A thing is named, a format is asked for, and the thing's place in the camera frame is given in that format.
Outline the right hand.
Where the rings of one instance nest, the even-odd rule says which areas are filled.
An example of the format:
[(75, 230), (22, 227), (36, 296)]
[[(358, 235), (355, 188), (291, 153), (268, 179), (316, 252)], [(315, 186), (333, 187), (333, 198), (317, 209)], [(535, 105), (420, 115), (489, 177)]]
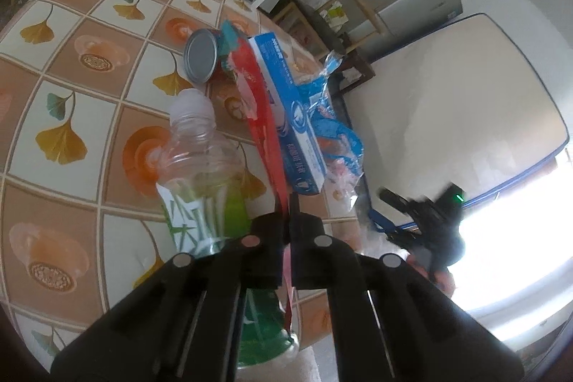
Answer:
[(451, 274), (450, 271), (436, 271), (436, 273), (431, 277), (428, 271), (416, 260), (415, 255), (409, 254), (406, 258), (406, 262), (424, 278), (431, 281), (446, 296), (449, 298), (453, 297), (453, 293), (456, 290), (456, 284), (454, 283), (453, 274)]

